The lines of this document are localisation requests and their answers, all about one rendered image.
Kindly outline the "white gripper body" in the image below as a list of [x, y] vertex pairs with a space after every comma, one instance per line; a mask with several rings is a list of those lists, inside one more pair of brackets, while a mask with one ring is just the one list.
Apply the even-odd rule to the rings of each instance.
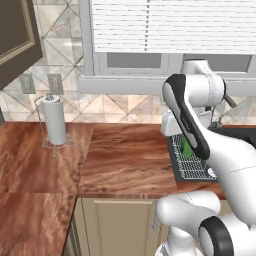
[[182, 133], [182, 130], [180, 129], [172, 113], [166, 113], [163, 116], [160, 131], [166, 137], [179, 135]]

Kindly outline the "beige base cabinet door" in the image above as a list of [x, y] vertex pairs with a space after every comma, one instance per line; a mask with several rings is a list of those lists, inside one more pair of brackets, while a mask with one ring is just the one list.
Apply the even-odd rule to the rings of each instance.
[[153, 200], [84, 198], [90, 256], [154, 256]]

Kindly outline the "dark brown wall cupboard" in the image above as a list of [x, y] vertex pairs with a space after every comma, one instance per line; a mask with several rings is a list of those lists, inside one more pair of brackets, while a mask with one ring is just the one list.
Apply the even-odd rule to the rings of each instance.
[[0, 91], [42, 56], [33, 0], [0, 0]]

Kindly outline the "grey wall outlet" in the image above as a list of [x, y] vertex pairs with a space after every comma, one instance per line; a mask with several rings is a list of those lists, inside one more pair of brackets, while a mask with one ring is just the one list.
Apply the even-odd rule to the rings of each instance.
[[63, 84], [60, 74], [48, 74], [48, 83], [50, 92], [56, 95], [63, 95]]
[[33, 77], [31, 74], [22, 74], [19, 77], [19, 81], [21, 84], [22, 92], [24, 94], [35, 94], [36, 93]]

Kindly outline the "black dish drying rack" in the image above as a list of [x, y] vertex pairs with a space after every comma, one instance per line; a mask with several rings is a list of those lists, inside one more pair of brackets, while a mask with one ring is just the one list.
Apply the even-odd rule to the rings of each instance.
[[195, 154], [185, 157], [182, 152], [183, 135], [167, 138], [170, 161], [177, 182], [211, 182], [217, 183], [216, 174]]

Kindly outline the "white window blinds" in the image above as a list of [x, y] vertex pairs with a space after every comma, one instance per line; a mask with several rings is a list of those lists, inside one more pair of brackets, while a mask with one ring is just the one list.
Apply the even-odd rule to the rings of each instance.
[[94, 50], [256, 54], [256, 0], [91, 0]]

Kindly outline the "grey window frame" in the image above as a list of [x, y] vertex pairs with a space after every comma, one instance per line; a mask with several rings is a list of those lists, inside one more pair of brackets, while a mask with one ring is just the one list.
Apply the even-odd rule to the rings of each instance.
[[85, 74], [79, 90], [92, 94], [159, 95], [167, 77], [189, 59], [205, 59], [233, 96], [256, 95], [256, 54], [121, 53], [94, 50], [91, 0], [79, 0]]

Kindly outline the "green object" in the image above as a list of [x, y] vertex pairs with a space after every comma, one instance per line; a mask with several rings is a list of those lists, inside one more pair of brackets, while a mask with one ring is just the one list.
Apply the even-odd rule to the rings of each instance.
[[181, 140], [181, 152], [185, 158], [191, 157], [194, 152], [186, 138]]

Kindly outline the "white paper towel roll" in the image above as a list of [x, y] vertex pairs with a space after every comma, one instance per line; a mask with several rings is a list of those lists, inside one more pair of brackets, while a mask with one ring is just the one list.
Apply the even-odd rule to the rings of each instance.
[[48, 93], [41, 99], [49, 140], [54, 145], [66, 142], [63, 104], [58, 95]]

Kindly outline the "grey tap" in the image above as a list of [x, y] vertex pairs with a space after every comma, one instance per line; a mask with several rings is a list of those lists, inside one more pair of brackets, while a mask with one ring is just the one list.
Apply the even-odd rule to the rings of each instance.
[[[235, 101], [227, 93], [224, 95], [223, 99], [228, 103], [228, 105], [231, 108], [235, 108], [237, 106]], [[216, 108], [216, 106], [212, 110], [212, 117], [213, 117], [213, 113], [214, 113], [215, 108]], [[222, 117], [223, 117], [223, 115], [221, 117], [219, 117], [219, 119], [217, 121], [212, 121], [211, 120], [211, 124], [210, 124], [209, 128], [221, 128], [222, 127], [222, 122], [221, 122]]]

